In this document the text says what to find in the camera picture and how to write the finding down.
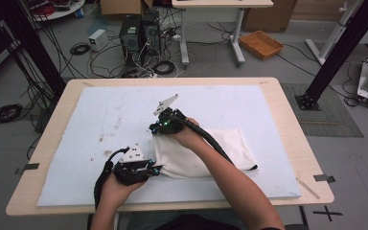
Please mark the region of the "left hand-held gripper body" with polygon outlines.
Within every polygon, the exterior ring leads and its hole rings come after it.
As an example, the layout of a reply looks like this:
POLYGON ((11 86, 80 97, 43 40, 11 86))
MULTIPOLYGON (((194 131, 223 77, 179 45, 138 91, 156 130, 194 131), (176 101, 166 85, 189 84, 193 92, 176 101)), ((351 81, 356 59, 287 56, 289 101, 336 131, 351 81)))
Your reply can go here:
POLYGON ((142 168, 142 162, 148 158, 138 146, 128 148, 119 158, 112 172, 117 180, 124 185, 133 185, 147 181, 150 177, 150 168, 142 168))

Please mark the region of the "white tank top black trim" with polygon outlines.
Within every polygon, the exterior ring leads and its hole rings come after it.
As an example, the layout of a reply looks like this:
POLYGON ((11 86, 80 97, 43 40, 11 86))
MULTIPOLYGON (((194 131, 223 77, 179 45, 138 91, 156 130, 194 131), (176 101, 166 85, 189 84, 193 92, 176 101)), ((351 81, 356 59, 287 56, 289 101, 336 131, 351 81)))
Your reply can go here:
MULTIPOLYGON (((258 169, 253 153, 243 141, 238 128, 208 129, 207 132, 218 142, 232 163, 241 171, 258 169)), ((161 173, 172 178, 199 178, 210 176, 202 160, 191 150, 182 147, 170 137, 156 135, 152 138, 156 165, 161 173)))

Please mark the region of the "person's right hand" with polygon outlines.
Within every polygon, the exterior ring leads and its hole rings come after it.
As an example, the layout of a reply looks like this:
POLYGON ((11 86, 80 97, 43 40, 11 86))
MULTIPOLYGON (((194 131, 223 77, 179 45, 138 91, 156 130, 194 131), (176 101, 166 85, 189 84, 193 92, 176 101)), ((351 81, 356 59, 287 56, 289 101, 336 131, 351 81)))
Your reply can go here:
POLYGON ((168 137, 173 138, 182 147, 189 150, 198 151, 206 146, 204 139, 187 126, 176 134, 169 134, 168 137))

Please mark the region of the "person's left hand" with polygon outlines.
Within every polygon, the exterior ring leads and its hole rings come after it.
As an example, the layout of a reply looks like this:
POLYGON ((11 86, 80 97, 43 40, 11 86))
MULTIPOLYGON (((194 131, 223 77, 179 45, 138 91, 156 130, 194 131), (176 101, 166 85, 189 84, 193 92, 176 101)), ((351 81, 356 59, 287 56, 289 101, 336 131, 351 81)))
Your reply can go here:
POLYGON ((124 185, 120 183, 114 174, 109 176, 102 187, 99 209, 117 210, 123 205, 129 196, 142 187, 144 182, 133 185, 124 185))

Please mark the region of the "person's dark clothing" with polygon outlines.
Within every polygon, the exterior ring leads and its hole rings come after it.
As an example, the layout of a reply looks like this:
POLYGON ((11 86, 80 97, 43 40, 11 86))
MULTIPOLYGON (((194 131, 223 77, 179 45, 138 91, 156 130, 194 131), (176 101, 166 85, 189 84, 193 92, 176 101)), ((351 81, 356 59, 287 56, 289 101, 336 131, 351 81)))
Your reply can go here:
POLYGON ((159 211, 129 215, 126 230, 246 230, 232 210, 159 211))

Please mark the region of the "white table cloth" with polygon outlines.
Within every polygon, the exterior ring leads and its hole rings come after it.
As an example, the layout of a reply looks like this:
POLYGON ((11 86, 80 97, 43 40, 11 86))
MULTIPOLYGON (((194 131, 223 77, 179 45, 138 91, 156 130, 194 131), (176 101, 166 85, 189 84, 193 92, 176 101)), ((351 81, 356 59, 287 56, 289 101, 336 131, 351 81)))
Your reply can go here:
MULTIPOLYGON (((301 190, 258 85, 86 87, 64 130, 49 167, 38 205, 91 205, 95 181, 109 157, 138 146, 156 162, 149 126, 158 104, 177 94, 173 107, 208 129, 238 128, 258 169, 243 171, 269 198, 296 198, 301 190)), ((128 203, 221 200, 211 176, 152 177, 128 203)))

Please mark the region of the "black computer tower green label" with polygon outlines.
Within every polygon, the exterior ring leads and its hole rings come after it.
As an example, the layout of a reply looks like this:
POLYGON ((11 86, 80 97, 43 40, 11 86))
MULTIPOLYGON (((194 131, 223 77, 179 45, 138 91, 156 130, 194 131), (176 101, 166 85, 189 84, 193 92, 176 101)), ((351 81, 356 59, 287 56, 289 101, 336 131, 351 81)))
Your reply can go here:
POLYGON ((123 20, 119 38, 123 47, 126 61, 137 62, 142 47, 141 41, 141 16, 139 14, 128 14, 123 20))

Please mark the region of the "black tape strip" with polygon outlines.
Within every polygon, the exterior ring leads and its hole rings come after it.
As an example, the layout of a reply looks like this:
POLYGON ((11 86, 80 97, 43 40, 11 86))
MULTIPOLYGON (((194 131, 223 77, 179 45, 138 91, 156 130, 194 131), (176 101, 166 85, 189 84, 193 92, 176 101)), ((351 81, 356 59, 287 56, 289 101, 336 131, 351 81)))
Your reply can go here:
POLYGON ((39 163, 26 164, 23 168, 18 168, 15 174, 22 175, 24 171, 37 170, 39 168, 39 163))
POLYGON ((326 174, 318 174, 318 175, 314 175, 313 176, 315 181, 319 182, 319 181, 326 181, 327 183, 334 183, 335 179, 332 175, 328 176, 326 174))

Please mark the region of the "small white box device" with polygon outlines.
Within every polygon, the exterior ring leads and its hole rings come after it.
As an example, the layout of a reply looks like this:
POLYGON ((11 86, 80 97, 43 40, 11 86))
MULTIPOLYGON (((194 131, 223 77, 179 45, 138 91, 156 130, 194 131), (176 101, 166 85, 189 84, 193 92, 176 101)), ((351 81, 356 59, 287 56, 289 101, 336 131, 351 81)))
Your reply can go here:
POLYGON ((99 52, 108 44, 108 38, 106 31, 103 29, 97 30, 91 36, 88 37, 91 49, 95 52, 99 52))

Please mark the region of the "small cardboard box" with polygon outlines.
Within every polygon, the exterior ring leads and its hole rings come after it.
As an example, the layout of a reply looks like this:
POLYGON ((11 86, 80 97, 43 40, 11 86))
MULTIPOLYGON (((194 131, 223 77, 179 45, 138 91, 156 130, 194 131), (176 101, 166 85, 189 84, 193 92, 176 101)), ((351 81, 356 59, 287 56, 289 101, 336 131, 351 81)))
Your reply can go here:
POLYGON ((153 0, 101 0, 102 15, 142 14, 153 0))

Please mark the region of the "white desk with legs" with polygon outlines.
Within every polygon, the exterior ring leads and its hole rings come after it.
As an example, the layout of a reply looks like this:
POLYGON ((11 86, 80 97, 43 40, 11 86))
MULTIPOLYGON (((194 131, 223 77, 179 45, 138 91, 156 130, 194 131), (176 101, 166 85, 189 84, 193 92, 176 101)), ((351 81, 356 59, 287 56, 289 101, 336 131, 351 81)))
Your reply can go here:
POLYGON ((242 28, 242 19, 246 9, 271 8, 272 0, 172 0, 172 6, 180 10, 181 35, 179 48, 181 63, 187 67, 190 63, 187 48, 186 25, 188 22, 234 22, 235 30, 229 36, 229 44, 238 66, 245 63, 239 36, 242 28))

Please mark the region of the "large cardboard box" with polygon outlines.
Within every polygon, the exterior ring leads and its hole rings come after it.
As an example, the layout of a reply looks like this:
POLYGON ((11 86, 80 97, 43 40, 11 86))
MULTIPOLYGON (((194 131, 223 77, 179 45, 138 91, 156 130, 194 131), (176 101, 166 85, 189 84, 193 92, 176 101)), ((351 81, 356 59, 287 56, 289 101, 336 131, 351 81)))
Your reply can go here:
POLYGON ((298 0, 271 0, 269 8, 249 9, 243 18, 242 29, 246 32, 264 31, 284 33, 298 0))

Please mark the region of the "round white table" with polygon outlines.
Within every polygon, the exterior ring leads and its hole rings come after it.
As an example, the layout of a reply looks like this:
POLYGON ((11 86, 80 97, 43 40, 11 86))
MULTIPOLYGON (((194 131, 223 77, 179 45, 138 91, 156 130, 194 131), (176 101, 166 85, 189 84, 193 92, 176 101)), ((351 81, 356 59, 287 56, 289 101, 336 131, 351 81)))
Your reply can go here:
POLYGON ((85 0, 20 0, 34 21, 58 19, 81 9, 85 0))

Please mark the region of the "white metal stand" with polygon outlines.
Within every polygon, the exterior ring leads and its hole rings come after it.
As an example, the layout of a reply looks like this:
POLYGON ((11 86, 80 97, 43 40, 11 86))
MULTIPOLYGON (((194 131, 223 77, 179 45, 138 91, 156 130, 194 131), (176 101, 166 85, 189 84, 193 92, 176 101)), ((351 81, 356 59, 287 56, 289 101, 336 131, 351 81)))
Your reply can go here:
POLYGON ((361 0, 344 0, 342 6, 338 10, 339 12, 342 12, 342 15, 335 24, 333 31, 331 32, 321 49, 318 49, 311 39, 305 40, 305 43, 310 48, 310 51, 320 65, 323 65, 325 63, 327 56, 331 52, 335 43, 344 33, 345 29, 347 28, 348 22, 352 18, 357 7, 360 5, 360 2, 361 0))

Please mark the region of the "black metal frame post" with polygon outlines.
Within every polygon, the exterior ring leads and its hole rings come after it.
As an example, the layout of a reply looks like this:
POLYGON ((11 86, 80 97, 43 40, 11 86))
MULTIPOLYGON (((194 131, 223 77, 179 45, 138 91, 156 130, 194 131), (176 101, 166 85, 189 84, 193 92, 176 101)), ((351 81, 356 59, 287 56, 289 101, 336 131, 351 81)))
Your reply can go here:
POLYGON ((52 89, 54 98, 58 100, 66 83, 49 57, 19 0, 0 0, 0 16, 25 47, 35 66, 52 89))
POLYGON ((335 74, 368 32, 368 0, 361 0, 342 36, 333 46, 326 61, 314 77, 308 89, 296 97, 303 110, 317 108, 317 102, 329 86, 335 74))

